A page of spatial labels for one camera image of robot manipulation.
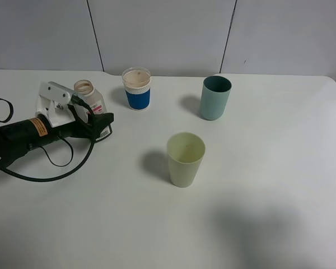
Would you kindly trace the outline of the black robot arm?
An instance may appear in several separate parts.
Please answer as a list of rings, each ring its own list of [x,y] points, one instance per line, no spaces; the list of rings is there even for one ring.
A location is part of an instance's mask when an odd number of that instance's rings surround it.
[[[0,127],[0,166],[7,168],[29,151],[46,146],[60,138],[92,137],[92,125],[84,127],[73,121],[59,127],[51,127],[48,120],[40,115]]]

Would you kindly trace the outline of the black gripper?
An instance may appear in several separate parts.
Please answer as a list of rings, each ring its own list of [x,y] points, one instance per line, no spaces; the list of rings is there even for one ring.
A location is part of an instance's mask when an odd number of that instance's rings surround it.
[[[113,113],[88,116],[85,123],[78,115],[75,122],[52,127],[45,117],[35,117],[0,128],[0,150],[10,157],[22,157],[29,151],[46,146],[61,137],[104,140],[112,134]]]

